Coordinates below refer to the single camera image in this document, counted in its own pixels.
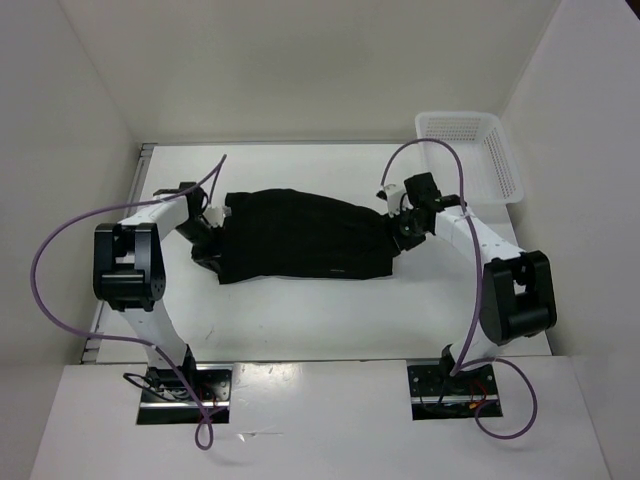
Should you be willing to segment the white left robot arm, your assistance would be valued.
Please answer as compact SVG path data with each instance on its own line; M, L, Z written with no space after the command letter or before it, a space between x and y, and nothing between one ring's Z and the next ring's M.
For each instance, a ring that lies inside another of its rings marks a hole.
M164 382L175 398L196 394L200 376L188 344L178 335L163 301L167 287L162 241L179 233L192 246L194 262L217 266L221 227L230 209L212 207L194 182L160 189L154 203L118 223L103 223L94 232L93 289L145 342L154 381Z

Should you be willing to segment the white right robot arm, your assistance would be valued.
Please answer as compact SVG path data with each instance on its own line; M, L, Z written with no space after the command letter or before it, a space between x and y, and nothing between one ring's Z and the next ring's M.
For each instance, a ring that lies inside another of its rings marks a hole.
M408 251L431 235L469 260L476 294L469 331L444 347L440 385L460 393L474 372L501 348L553 328L557 310L549 258L525 251L479 220L458 195L443 195L430 173L389 184L378 196L386 201L387 223L397 248Z

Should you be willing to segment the black shorts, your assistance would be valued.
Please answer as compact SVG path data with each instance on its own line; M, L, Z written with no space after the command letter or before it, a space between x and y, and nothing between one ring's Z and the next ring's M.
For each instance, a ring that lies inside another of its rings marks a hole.
M396 247L373 209L293 189L233 192L224 205L218 279L369 280L393 274Z

